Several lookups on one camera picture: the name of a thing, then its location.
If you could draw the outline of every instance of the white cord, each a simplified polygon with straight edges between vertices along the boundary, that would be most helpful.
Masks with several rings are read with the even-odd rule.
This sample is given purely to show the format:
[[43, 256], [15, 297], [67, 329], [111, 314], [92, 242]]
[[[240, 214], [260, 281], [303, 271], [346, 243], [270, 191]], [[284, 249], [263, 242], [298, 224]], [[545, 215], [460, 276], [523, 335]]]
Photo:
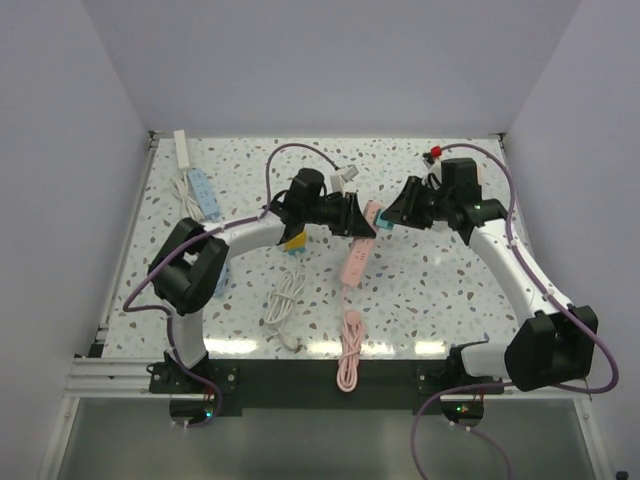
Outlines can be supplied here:
[[189, 191], [190, 184], [187, 171], [183, 170], [182, 177], [172, 178], [169, 182], [171, 183], [171, 193], [182, 202], [180, 210], [182, 216], [191, 217], [196, 222], [203, 221], [204, 215], [200, 210], [200, 205], [198, 205], [198, 201], [191, 196]]
[[298, 339], [284, 332], [284, 323], [307, 282], [302, 259], [297, 253], [295, 258], [297, 263], [296, 270], [285, 270], [278, 280], [276, 289], [269, 293], [267, 313], [264, 319], [264, 323], [268, 327], [275, 329], [282, 344], [292, 352], [298, 348]]

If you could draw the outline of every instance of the black and white robotic arm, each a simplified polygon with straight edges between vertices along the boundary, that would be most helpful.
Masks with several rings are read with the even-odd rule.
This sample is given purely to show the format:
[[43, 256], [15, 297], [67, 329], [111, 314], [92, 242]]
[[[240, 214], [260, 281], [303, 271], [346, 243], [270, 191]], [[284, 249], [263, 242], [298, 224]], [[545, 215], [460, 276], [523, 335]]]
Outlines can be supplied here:
[[[235, 226], [200, 224], [185, 218], [176, 225], [151, 262], [149, 272], [189, 239], [205, 231], [217, 233], [175, 257], [153, 279], [155, 294], [173, 313], [175, 351], [171, 351], [171, 356], [174, 360], [177, 352], [184, 366], [191, 369], [207, 356], [202, 335], [203, 308], [213, 296], [229, 259], [261, 247], [283, 244], [300, 234], [309, 223], [326, 225], [334, 235], [375, 238], [376, 233], [362, 215], [355, 193], [337, 191], [322, 195], [324, 188], [324, 176], [320, 172], [303, 168], [293, 178], [289, 190], [276, 195], [261, 218], [231, 222]], [[190, 262], [184, 253], [196, 256], [195, 260]]]
[[[498, 200], [482, 198], [472, 159], [442, 161], [441, 181], [409, 177], [402, 193], [381, 217], [419, 229], [446, 221], [489, 267], [516, 314], [520, 329], [508, 345], [480, 342], [451, 349], [446, 372], [451, 383], [465, 376], [510, 378], [520, 390], [529, 391], [589, 373], [593, 341], [548, 301], [516, 260], [505, 234], [506, 211]], [[575, 307], [527, 250], [518, 250], [555, 299], [595, 333], [598, 319], [593, 310]]]

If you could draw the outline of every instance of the white wall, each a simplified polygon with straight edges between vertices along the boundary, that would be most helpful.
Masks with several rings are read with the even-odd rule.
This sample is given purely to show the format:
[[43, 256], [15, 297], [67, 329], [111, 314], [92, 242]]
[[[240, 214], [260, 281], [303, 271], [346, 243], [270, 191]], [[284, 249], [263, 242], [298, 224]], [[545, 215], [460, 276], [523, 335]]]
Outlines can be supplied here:
[[95, 334], [146, 132], [79, 0], [0, 2], [0, 465], [36, 477]]
[[[583, 0], [507, 135], [540, 263], [599, 314], [620, 362], [597, 420], [618, 469], [640, 474], [640, 3]], [[593, 384], [609, 378], [600, 356]]]
[[504, 132], [579, 0], [83, 0], [148, 129]]

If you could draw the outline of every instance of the pink cord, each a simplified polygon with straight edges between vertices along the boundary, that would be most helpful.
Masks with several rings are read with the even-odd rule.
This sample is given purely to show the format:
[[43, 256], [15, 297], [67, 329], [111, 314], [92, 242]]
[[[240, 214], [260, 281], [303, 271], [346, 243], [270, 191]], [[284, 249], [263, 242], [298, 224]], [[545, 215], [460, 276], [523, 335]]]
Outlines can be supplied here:
[[336, 382], [343, 392], [352, 392], [358, 385], [358, 363], [364, 338], [364, 324], [360, 312], [345, 311], [345, 295], [347, 286], [342, 287], [342, 356], [338, 360]]

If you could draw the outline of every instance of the table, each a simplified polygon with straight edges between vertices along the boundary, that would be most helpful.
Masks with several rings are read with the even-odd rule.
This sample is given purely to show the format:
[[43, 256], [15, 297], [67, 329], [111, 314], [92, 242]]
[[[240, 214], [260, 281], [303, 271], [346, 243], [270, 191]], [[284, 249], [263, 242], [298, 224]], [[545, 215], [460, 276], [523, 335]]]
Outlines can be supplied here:
[[[264, 162], [283, 143], [307, 143], [340, 166], [356, 165], [360, 174], [349, 188], [357, 189], [364, 207], [368, 200], [390, 204], [407, 176], [426, 172], [423, 152], [459, 141], [482, 146], [504, 161], [497, 138], [193, 138], [188, 139], [188, 149], [191, 164], [207, 174], [222, 217], [230, 220], [253, 215], [264, 204]], [[475, 159], [482, 170], [484, 197], [508, 204], [506, 179], [489, 159], [472, 150], [444, 152], [443, 158], [453, 157]], [[289, 148], [272, 164], [272, 190], [288, 188], [290, 178], [302, 167], [322, 171], [328, 183], [328, 164], [309, 151]], [[177, 175], [174, 141], [161, 139], [107, 319], [103, 357], [160, 358], [167, 347], [162, 314], [126, 314], [121, 307], [181, 218], [180, 203], [169, 187], [169, 179]], [[518, 212], [515, 227], [528, 246]], [[282, 270], [295, 266], [281, 247], [271, 247], [232, 259], [223, 295], [205, 308], [205, 345], [212, 358], [339, 357], [339, 274], [350, 240], [333, 237], [320, 226], [308, 226], [307, 233], [303, 260], [308, 281], [286, 326], [288, 333], [301, 339], [302, 348], [287, 351], [263, 325], [268, 293]], [[454, 344], [506, 343], [517, 330], [515, 315], [491, 272], [446, 225], [428, 231], [399, 226], [381, 230], [363, 282], [348, 292], [347, 299], [363, 315], [363, 358], [445, 358]], [[157, 303], [157, 298], [147, 287], [137, 304], [152, 302]]]

